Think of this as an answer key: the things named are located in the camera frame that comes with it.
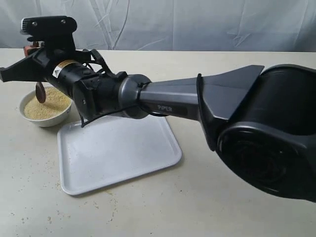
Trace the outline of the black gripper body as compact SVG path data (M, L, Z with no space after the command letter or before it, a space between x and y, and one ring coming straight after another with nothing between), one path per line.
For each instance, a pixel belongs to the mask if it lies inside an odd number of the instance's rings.
M99 74L88 64L98 63L95 49L66 52L38 48L13 65L1 67L0 80L48 82L74 101L82 117L92 119L99 114L95 100Z

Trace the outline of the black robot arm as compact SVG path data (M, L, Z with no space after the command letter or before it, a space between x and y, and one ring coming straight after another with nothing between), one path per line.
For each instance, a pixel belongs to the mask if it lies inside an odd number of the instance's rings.
M148 115L198 121L210 150L238 177L273 196L316 200L316 71L283 64L152 82L114 74L93 50L35 47L0 79L40 81L75 103L82 125Z

